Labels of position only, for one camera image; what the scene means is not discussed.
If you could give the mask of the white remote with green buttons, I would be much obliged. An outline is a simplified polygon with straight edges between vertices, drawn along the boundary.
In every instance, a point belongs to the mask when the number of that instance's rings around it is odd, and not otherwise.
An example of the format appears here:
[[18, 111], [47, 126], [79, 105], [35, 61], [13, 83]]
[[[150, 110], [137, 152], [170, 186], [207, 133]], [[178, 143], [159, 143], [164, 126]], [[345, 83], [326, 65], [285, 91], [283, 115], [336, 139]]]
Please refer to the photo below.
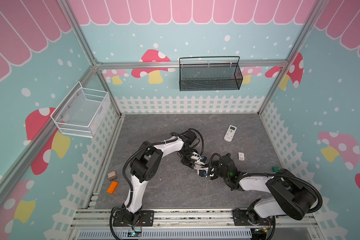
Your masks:
[[193, 169], [195, 170], [205, 169], [208, 167], [206, 164], [207, 158], [205, 156], [192, 156], [191, 159], [194, 161]]

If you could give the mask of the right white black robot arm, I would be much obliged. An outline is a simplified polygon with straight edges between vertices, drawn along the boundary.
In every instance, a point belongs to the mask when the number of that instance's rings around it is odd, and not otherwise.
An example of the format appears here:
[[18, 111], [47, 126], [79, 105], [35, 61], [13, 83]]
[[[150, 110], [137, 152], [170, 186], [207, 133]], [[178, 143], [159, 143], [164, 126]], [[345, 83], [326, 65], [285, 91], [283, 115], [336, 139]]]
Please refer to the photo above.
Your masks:
[[276, 173], [247, 173], [237, 169], [230, 154], [214, 153], [208, 163], [207, 176], [222, 178], [232, 191], [258, 191], [269, 193], [267, 199], [256, 199], [247, 207], [244, 218], [249, 224], [259, 225], [269, 217], [288, 216], [300, 221], [323, 205], [323, 197], [312, 184], [286, 169]]

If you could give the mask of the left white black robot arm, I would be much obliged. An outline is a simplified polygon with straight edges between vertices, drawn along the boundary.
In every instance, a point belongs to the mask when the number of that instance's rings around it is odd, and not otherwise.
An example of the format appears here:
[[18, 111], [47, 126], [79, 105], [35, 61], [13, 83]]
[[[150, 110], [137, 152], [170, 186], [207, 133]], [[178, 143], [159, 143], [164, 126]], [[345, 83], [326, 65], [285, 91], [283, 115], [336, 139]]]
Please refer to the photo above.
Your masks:
[[204, 160], [204, 139], [199, 131], [190, 128], [183, 133], [171, 133], [171, 138], [158, 143], [145, 141], [123, 166], [123, 177], [130, 189], [121, 207], [114, 207], [110, 215], [110, 229], [114, 227], [152, 227], [154, 211], [143, 211], [142, 201], [149, 180], [158, 171], [163, 157], [177, 153], [181, 163], [191, 169]]

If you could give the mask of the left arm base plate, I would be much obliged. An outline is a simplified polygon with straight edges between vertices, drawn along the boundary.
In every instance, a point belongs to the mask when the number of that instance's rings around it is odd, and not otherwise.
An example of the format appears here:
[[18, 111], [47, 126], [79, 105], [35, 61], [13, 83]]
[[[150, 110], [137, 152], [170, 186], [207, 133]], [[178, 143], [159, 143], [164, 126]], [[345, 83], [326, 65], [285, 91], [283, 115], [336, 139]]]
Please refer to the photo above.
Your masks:
[[139, 210], [132, 214], [128, 210], [116, 211], [112, 222], [113, 227], [152, 227], [154, 211]]

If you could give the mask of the white air conditioner remote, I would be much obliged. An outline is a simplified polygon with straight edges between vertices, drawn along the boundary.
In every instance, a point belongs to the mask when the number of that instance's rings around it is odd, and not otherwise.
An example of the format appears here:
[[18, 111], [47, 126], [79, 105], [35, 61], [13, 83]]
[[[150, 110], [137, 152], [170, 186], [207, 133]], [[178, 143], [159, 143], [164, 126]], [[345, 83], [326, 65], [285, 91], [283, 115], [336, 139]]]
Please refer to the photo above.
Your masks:
[[236, 130], [237, 130], [237, 127], [235, 127], [233, 125], [230, 125], [228, 127], [228, 129], [227, 129], [227, 132], [226, 132], [225, 136], [224, 136], [224, 140], [226, 142], [230, 143], [233, 140], [233, 137], [234, 137], [234, 135], [236, 133]]

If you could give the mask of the white battery cover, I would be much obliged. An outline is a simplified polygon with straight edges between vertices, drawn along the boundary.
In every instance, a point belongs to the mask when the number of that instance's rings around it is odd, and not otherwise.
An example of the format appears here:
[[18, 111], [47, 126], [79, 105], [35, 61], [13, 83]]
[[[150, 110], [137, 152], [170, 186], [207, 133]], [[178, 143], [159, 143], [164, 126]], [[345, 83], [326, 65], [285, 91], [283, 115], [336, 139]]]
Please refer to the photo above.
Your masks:
[[244, 155], [244, 153], [239, 152], [239, 153], [238, 153], [238, 158], [239, 158], [240, 161], [244, 161], [244, 160], [245, 160], [245, 155]]

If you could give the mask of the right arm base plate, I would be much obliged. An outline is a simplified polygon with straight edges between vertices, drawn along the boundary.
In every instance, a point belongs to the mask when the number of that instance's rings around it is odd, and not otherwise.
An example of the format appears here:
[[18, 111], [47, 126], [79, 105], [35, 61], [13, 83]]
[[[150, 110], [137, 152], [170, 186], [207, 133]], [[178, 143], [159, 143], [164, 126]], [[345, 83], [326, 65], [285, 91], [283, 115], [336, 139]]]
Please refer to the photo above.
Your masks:
[[234, 209], [232, 211], [235, 226], [267, 226], [272, 225], [269, 219], [259, 217], [254, 211]]

